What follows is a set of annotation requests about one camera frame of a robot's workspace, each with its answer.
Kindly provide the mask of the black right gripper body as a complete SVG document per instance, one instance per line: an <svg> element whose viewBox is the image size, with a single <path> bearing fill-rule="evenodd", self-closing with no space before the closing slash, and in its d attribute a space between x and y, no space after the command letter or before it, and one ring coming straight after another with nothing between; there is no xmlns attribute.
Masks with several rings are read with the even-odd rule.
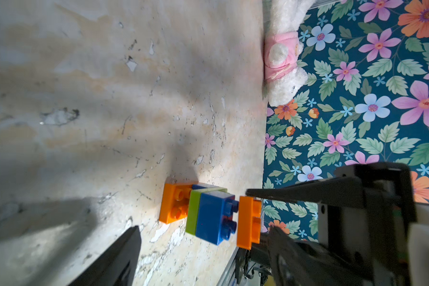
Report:
<svg viewBox="0 0 429 286"><path fill-rule="evenodd" d="M319 243L368 279L408 279L407 239L417 213L403 163L337 168L342 185L319 206Z"/></svg>

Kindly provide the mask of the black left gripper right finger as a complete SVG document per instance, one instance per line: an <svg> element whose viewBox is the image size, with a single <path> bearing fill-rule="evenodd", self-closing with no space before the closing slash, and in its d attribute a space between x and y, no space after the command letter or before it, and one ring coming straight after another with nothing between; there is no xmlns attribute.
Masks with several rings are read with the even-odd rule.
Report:
<svg viewBox="0 0 429 286"><path fill-rule="evenodd" d="M268 232L267 250L277 286L370 286L372 279L319 243L296 241L280 228Z"/></svg>

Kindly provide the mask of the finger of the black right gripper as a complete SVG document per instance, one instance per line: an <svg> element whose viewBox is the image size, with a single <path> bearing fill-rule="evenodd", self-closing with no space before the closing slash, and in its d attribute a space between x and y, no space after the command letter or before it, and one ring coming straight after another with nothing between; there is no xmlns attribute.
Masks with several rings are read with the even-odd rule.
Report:
<svg viewBox="0 0 429 286"><path fill-rule="evenodd" d="M280 189L247 189L245 194L287 203L305 201L357 209L365 205L362 181L350 177L309 181Z"/></svg>

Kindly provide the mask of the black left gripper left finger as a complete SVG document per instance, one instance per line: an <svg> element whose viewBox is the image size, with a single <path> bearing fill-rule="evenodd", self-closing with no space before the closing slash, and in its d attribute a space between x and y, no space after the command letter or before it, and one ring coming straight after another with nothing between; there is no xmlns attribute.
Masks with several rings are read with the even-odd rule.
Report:
<svg viewBox="0 0 429 286"><path fill-rule="evenodd" d="M72 286L131 286L141 250L138 226L128 228Z"/></svg>

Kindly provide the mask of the orange lego brick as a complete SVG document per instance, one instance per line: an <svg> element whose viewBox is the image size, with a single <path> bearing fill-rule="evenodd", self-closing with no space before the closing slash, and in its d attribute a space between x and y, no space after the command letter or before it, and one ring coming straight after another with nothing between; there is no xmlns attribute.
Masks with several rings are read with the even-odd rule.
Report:
<svg viewBox="0 0 429 286"><path fill-rule="evenodd" d="M252 244L260 243L262 229L262 202L253 197L241 196L238 209L237 246L251 250Z"/></svg>
<svg viewBox="0 0 429 286"><path fill-rule="evenodd" d="M188 216L191 184L165 184L159 221L171 224Z"/></svg>

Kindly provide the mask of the blue square lego brick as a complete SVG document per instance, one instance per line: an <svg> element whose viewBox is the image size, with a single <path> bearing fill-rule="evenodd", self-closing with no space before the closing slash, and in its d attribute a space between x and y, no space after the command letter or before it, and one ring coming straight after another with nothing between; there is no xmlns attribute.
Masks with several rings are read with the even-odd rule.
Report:
<svg viewBox="0 0 429 286"><path fill-rule="evenodd" d="M222 191L202 193L195 236L215 245L228 241L237 230L233 215L238 208L239 202L233 194Z"/></svg>
<svg viewBox="0 0 429 286"><path fill-rule="evenodd" d="M215 186L215 185L198 183L198 184L193 184L191 188L192 189L211 189L211 188L217 188L217 187L218 186Z"/></svg>

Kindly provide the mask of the green lego brick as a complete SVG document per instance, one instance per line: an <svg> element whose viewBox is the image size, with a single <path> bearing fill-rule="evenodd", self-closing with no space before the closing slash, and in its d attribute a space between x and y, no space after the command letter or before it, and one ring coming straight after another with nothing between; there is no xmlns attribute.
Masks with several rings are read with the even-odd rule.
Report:
<svg viewBox="0 0 429 286"><path fill-rule="evenodd" d="M226 193L227 189L223 187L217 187L217 188L211 188L211 189L192 189L191 190L191 194L189 197L186 232L193 236L196 236L200 197L202 193L207 193L211 191L221 191Z"/></svg>

